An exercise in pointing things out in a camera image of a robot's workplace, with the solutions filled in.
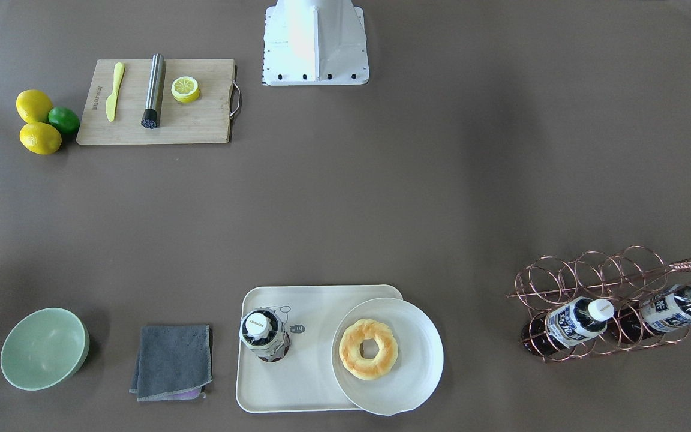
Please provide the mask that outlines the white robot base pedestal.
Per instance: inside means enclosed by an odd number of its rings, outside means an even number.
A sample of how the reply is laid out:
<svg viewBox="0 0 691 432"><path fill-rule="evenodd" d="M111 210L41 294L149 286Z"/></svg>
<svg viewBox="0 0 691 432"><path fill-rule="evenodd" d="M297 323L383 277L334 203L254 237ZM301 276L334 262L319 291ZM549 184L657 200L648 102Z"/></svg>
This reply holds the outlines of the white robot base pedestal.
<svg viewBox="0 0 691 432"><path fill-rule="evenodd" d="M264 85L368 83L364 11L351 1L278 1L264 17Z"/></svg>

